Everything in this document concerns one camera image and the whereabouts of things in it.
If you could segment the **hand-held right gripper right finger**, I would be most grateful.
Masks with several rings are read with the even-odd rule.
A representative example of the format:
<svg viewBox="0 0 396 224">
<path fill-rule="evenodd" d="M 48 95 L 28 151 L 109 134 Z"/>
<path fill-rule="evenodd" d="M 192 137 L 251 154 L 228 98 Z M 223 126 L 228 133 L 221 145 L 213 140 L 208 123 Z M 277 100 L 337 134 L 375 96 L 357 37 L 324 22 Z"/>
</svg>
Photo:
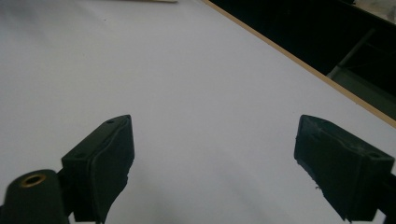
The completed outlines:
<svg viewBox="0 0 396 224">
<path fill-rule="evenodd" d="M 299 119 L 294 159 L 343 220 L 372 221 L 380 211 L 395 220 L 395 158 L 336 124 Z"/>
</svg>

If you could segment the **grey metal table frame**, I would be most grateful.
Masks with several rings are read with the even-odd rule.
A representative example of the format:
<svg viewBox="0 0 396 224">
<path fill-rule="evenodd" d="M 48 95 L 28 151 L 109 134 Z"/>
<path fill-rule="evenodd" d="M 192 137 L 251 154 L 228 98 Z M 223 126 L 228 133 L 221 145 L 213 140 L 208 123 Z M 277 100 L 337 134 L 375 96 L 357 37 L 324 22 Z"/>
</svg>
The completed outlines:
<svg viewBox="0 0 396 224">
<path fill-rule="evenodd" d="M 353 66 L 348 64 L 353 57 L 357 56 L 358 51 L 367 45 L 368 40 L 374 33 L 375 29 L 365 32 L 332 70 L 326 74 L 326 77 L 361 99 L 375 111 L 381 112 L 386 118 L 396 120 L 396 98 L 353 72 Z"/>
</svg>

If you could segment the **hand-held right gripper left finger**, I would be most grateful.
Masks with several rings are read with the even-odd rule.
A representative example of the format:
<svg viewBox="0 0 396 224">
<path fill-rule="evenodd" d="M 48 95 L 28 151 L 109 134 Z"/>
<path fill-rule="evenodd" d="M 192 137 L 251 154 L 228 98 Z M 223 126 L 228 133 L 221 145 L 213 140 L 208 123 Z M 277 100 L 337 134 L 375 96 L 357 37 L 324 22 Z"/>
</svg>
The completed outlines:
<svg viewBox="0 0 396 224">
<path fill-rule="evenodd" d="M 104 223 L 128 182 L 134 161 L 132 118 L 103 122 L 62 157 L 64 182 L 75 221 Z"/>
</svg>

